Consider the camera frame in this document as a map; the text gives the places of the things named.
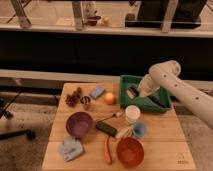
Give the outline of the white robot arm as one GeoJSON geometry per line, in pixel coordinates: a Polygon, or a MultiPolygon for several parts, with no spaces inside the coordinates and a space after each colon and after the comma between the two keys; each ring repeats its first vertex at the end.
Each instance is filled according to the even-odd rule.
{"type": "Polygon", "coordinates": [[[175,60],[152,65],[138,85],[140,96],[147,97],[163,87],[213,129],[213,97],[179,79],[180,73],[181,66],[175,60]]]}

